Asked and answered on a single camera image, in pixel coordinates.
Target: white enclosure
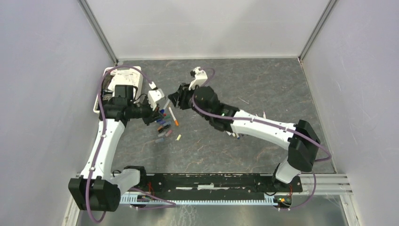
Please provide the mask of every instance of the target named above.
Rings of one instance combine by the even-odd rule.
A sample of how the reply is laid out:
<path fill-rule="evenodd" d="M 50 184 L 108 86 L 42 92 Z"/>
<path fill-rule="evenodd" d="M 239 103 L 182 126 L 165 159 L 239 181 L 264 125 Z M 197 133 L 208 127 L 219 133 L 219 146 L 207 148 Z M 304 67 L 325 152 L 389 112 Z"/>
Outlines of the white enclosure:
<path fill-rule="evenodd" d="M 88 0 L 119 59 L 297 57 L 328 0 Z"/>
<path fill-rule="evenodd" d="M 112 62 L 79 3 L 1 2 L 0 225 L 60 225 L 97 131 Z"/>
<path fill-rule="evenodd" d="M 338 1 L 304 70 L 364 225 L 397 225 L 399 2 Z"/>

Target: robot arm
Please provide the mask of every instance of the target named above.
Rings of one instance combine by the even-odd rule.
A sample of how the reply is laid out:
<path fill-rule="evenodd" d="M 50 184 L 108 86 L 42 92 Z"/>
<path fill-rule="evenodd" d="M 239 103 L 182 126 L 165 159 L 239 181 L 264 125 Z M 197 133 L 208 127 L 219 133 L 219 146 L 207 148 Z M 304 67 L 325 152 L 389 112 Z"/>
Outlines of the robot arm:
<path fill-rule="evenodd" d="M 121 194 L 140 183 L 142 170 L 124 169 L 118 176 L 111 178 L 111 165 L 120 136 L 130 119 L 141 118 L 146 125 L 149 125 L 163 118 L 158 102 L 165 96 L 153 82 L 150 87 L 151 90 L 141 103 L 137 103 L 137 100 L 133 98 L 132 85 L 115 85 L 112 98 L 109 101 L 103 101 L 105 118 L 99 115 L 97 137 L 89 160 L 80 173 L 80 177 L 72 178 L 68 184 L 68 189 L 81 210 L 87 209 L 85 187 L 88 181 L 90 181 L 91 210 L 103 211 L 115 211 Z M 103 135 L 104 121 L 106 121 L 106 131 Z"/>
<path fill-rule="evenodd" d="M 195 110 L 219 131 L 251 135 L 288 150 L 288 157 L 277 166 L 273 173 L 276 187 L 289 184 L 301 172 L 311 172 L 318 148 L 306 139 L 287 131 L 287 129 L 298 131 L 319 143 L 319 138 L 308 122 L 300 120 L 297 124 L 294 124 L 272 121 L 221 103 L 211 87 L 201 87 L 206 81 L 204 79 L 206 73 L 203 70 L 195 68 L 191 71 L 191 76 L 195 78 L 193 82 L 181 84 L 176 93 L 168 96 L 175 107 L 183 110 L 188 108 Z M 193 107 L 192 99 L 200 109 L 207 113 L 232 117 L 233 119 L 220 119 L 202 114 Z M 259 121 L 276 124 L 286 129 L 279 129 Z"/>

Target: white plastic bracket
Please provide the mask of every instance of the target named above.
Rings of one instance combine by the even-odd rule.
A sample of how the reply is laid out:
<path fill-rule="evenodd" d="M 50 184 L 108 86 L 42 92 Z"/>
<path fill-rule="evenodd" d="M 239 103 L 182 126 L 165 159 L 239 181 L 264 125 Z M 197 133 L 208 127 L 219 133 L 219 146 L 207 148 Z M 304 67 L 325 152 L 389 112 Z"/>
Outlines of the white plastic bracket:
<path fill-rule="evenodd" d="M 207 73 L 204 70 L 201 70 L 200 67 L 196 67 L 192 71 L 195 72 L 195 79 L 190 83 L 188 90 L 193 90 L 196 86 L 202 86 L 208 79 Z"/>

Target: purple cable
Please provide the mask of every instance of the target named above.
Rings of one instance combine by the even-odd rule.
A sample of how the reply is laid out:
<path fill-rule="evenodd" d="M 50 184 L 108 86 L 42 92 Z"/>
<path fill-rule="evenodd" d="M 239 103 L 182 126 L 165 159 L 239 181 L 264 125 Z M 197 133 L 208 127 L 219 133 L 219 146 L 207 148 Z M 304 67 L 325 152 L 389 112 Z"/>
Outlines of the purple cable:
<path fill-rule="evenodd" d="M 302 134 L 302 133 L 300 133 L 298 131 L 295 131 L 295 130 L 292 130 L 292 129 L 286 129 L 283 126 L 280 126 L 280 125 L 277 125 L 277 124 L 274 124 L 274 123 L 271 123 L 271 122 L 267 122 L 267 121 L 262 121 L 262 120 L 259 120 L 259 119 L 244 118 L 244 117 L 229 117 L 229 116 L 221 116 L 221 115 L 217 115 L 217 114 L 208 113 L 208 112 L 202 110 L 201 108 L 199 108 L 198 105 L 195 103 L 195 101 L 193 99 L 191 99 L 191 102 L 192 102 L 193 106 L 195 107 L 195 109 L 197 109 L 197 111 L 199 111 L 201 114 L 204 114 L 204 115 L 207 115 L 207 116 L 210 116 L 210 117 L 213 117 L 213 118 L 227 119 L 227 120 L 255 121 L 255 122 L 262 123 L 262 124 L 265 124 L 265 125 L 268 125 L 268 126 L 276 127 L 278 129 L 284 129 L 284 130 L 287 130 L 288 132 L 296 134 L 296 135 L 306 139 L 307 141 L 311 142 L 312 144 L 314 144 L 315 146 L 317 146 L 318 148 L 323 150 L 328 155 L 328 157 L 322 158 L 322 159 L 317 159 L 317 160 L 315 160 L 315 162 L 328 161 L 332 157 L 331 153 L 325 147 L 323 147 L 322 145 L 320 145 L 316 141 L 310 139 L 309 137 L 305 136 L 304 134 Z M 314 177 L 314 187 L 313 187 L 313 191 L 312 191 L 311 195 L 309 196 L 309 198 L 304 203 L 302 203 L 302 204 L 300 204 L 300 205 L 298 205 L 296 207 L 290 208 L 290 209 L 296 209 L 298 207 L 301 207 L 301 206 L 307 204 L 312 199 L 312 197 L 314 196 L 314 193 L 316 191 L 316 175 L 314 173 L 313 173 L 313 177 Z"/>
<path fill-rule="evenodd" d="M 294 209 L 297 209 L 297 208 L 299 208 L 301 206 L 304 206 L 313 198 L 314 193 L 316 192 L 316 174 L 314 174 L 313 172 L 312 172 L 312 174 L 313 174 L 313 178 L 314 178 L 314 186 L 313 186 L 313 191 L 312 191 L 311 195 L 309 195 L 308 199 L 306 201 L 304 201 L 303 203 L 301 203 L 301 204 L 299 204 L 297 206 L 294 206 L 292 208 L 290 207 L 288 209 L 294 210 Z"/>
<path fill-rule="evenodd" d="M 135 68 L 133 66 L 119 65 L 119 66 L 115 66 L 115 67 L 111 68 L 110 70 L 104 72 L 104 75 L 102 76 L 102 78 L 100 79 L 100 82 L 98 83 L 98 92 L 97 92 L 98 106 L 100 106 L 101 118 L 103 119 L 103 132 L 101 134 L 100 141 L 98 142 L 96 152 L 94 153 L 94 157 L 93 157 L 93 160 L 91 162 L 91 167 L 95 167 L 95 165 L 96 165 L 96 160 L 97 160 L 98 154 L 100 153 L 101 146 L 103 145 L 103 140 L 104 140 L 103 136 L 105 135 L 105 131 L 107 129 L 107 121 L 105 119 L 103 103 L 101 101 L 101 90 L 102 90 L 102 86 L 103 86 L 103 81 L 104 81 L 105 77 L 107 75 L 109 75 L 113 70 L 118 69 L 118 68 L 123 68 L 123 67 L 131 68 L 131 69 L 134 69 L 134 70 L 138 71 L 147 80 L 148 83 L 152 83 L 152 81 L 148 78 L 148 76 L 146 74 L 144 74 L 141 70 L 139 70 L 139 69 L 137 69 L 137 68 Z M 88 179 L 87 179 L 87 182 L 86 182 L 85 201 L 86 201 L 86 208 L 87 208 L 88 216 L 90 217 L 90 219 L 94 223 L 98 224 L 104 219 L 105 211 L 104 211 L 103 215 L 101 216 L 101 218 L 99 220 L 96 220 L 94 218 L 94 216 L 93 216 L 93 213 L 91 212 L 90 197 L 89 197 L 90 192 L 89 191 L 90 191 L 90 181 L 91 181 L 91 177 L 92 176 L 93 176 L 93 171 L 90 169 L 89 170 L 89 174 L 88 174 Z"/>
<path fill-rule="evenodd" d="M 140 189 L 138 189 L 138 188 L 135 188 L 135 187 L 132 187 L 132 188 L 130 188 L 131 190 L 135 190 L 135 191 L 137 191 L 137 192 L 141 192 L 141 193 L 143 193 L 143 194 L 145 194 L 145 195 L 147 195 L 147 196 L 149 196 L 149 197 L 151 197 L 151 198 L 153 198 L 153 199 L 156 199 L 156 200 L 159 200 L 159 201 L 161 201 L 161 202 L 166 202 L 166 203 L 169 203 L 170 205 L 168 205 L 168 206 L 157 206 L 157 207 L 149 207 L 149 208 L 140 208 L 139 210 L 156 210 L 156 209 L 165 209 L 165 208 L 171 208 L 171 207 L 175 207 L 176 206 L 176 203 L 174 203 L 174 202 L 171 202 L 171 201 L 168 201 L 168 200 L 164 200 L 164 199 L 161 199 L 161 198 L 158 198 L 158 197 L 156 197 L 156 196 L 154 196 L 154 195 L 152 195 L 152 194 L 149 194 L 149 193 L 147 193 L 147 192 L 145 192 L 145 191 L 143 191 L 143 190 L 140 190 Z"/>

